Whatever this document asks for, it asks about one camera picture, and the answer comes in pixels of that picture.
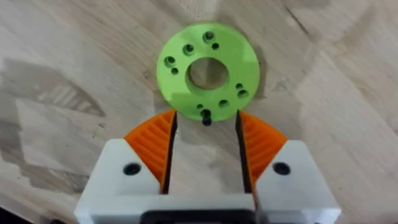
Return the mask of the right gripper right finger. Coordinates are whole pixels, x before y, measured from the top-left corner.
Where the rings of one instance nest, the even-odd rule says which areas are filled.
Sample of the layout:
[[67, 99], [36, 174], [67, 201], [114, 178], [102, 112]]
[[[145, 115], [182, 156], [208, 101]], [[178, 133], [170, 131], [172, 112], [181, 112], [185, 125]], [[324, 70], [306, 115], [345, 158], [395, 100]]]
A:
[[257, 223], [335, 223], [341, 208], [307, 145], [237, 111], [235, 130], [243, 186]]

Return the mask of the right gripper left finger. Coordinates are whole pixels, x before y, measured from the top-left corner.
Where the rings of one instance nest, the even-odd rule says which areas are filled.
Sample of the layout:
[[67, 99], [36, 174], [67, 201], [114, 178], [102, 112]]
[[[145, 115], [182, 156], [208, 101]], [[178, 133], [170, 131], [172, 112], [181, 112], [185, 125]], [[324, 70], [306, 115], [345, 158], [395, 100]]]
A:
[[165, 208], [177, 112], [168, 110], [110, 139], [92, 170], [74, 214], [79, 223], [139, 223]]

